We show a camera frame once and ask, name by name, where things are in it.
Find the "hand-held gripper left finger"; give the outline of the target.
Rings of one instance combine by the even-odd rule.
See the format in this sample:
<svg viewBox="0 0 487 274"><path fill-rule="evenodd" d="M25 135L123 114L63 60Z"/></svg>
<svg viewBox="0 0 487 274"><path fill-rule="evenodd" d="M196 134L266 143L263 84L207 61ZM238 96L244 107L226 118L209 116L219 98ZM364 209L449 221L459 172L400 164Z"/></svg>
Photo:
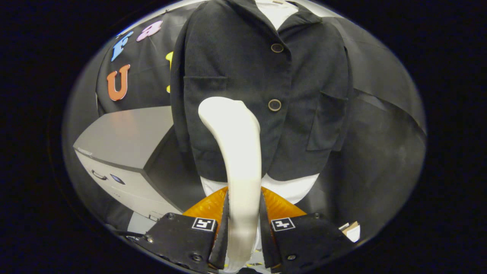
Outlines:
<svg viewBox="0 0 487 274"><path fill-rule="evenodd" d="M228 245L229 199L224 187L183 214L166 213L134 243L165 263L202 274L224 268Z"/></svg>

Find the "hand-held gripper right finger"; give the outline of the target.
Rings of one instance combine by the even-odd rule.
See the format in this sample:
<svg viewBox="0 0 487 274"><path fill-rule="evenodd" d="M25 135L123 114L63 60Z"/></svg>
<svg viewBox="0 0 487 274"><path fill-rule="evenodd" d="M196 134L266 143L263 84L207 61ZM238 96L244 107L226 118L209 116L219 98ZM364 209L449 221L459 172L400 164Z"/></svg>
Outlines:
<svg viewBox="0 0 487 274"><path fill-rule="evenodd" d="M305 213L262 187L261 246L271 272L312 272L350 252L353 241L321 213Z"/></svg>

